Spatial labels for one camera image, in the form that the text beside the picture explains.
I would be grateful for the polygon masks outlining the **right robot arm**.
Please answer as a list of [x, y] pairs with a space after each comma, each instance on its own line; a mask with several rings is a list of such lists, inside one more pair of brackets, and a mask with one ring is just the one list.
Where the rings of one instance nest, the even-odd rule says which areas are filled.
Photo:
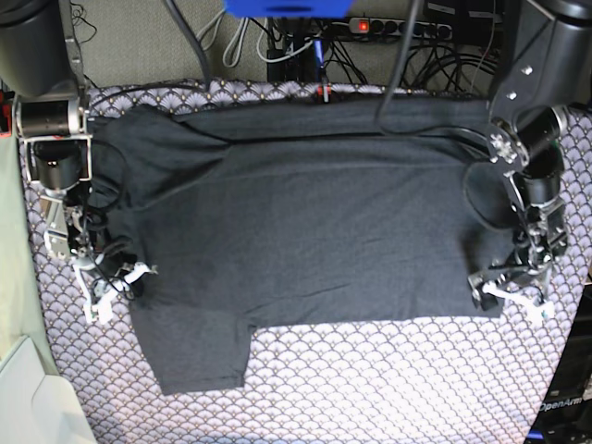
[[57, 1], [2, 2], [1, 132], [18, 138], [28, 180], [43, 187], [46, 250], [71, 263], [89, 303], [134, 300], [156, 270], [131, 253], [130, 237], [108, 232], [127, 183], [93, 172], [87, 86], [72, 66], [79, 52]]

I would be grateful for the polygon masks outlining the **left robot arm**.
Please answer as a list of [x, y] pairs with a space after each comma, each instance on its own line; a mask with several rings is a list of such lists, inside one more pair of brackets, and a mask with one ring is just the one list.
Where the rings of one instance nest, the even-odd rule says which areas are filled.
[[487, 103], [487, 148], [518, 225], [501, 265], [468, 278], [475, 305], [500, 299], [542, 312], [568, 233], [560, 197], [566, 108], [591, 69], [588, 1], [510, 1], [505, 6], [499, 70]]

